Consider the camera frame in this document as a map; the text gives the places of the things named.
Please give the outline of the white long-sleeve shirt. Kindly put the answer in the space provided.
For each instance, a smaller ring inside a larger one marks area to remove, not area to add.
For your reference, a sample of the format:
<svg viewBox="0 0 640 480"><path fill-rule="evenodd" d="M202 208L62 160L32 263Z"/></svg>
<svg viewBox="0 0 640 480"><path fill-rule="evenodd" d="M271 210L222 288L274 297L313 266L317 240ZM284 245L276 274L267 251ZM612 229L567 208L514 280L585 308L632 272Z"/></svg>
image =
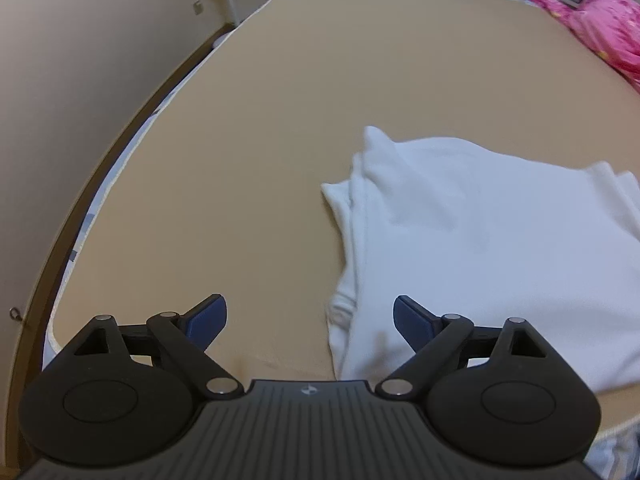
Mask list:
<svg viewBox="0 0 640 480"><path fill-rule="evenodd" d="M410 358L393 322L406 295L478 325L525 318L594 391L638 382L633 174L374 127L363 140L349 178L322 188L345 253L328 307L338 378L377 382Z"/></svg>

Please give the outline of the tan mattress bed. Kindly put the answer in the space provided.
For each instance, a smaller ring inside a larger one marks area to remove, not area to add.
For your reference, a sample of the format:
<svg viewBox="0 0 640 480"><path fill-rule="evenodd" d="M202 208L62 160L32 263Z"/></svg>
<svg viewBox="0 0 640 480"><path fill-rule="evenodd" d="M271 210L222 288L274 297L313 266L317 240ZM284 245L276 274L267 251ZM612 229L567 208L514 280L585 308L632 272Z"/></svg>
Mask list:
<svg viewBox="0 0 640 480"><path fill-rule="evenodd" d="M638 476L639 379L586 384L601 422L583 460L501 467L446 444L414 404L376 394L389 374L336 376L328 307L345 253L322 188L349 178L369 127L568 169L606 162L639 184L638 93L536 6L270 0L132 150L54 318L60 353L100 314L140 325L218 294L227 323L205 353L244 392L206 403L162 452L114 467L43 457L32 478Z"/></svg>

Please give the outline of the pink floral quilt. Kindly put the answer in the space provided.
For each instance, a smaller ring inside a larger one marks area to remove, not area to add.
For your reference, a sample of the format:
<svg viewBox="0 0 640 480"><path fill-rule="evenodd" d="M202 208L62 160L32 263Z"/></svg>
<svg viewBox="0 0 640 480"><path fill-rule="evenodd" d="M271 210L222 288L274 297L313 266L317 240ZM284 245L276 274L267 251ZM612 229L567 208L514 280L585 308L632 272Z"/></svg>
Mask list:
<svg viewBox="0 0 640 480"><path fill-rule="evenodd" d="M639 91L639 3L582 0L572 8L560 0L529 0L565 26L585 47Z"/></svg>

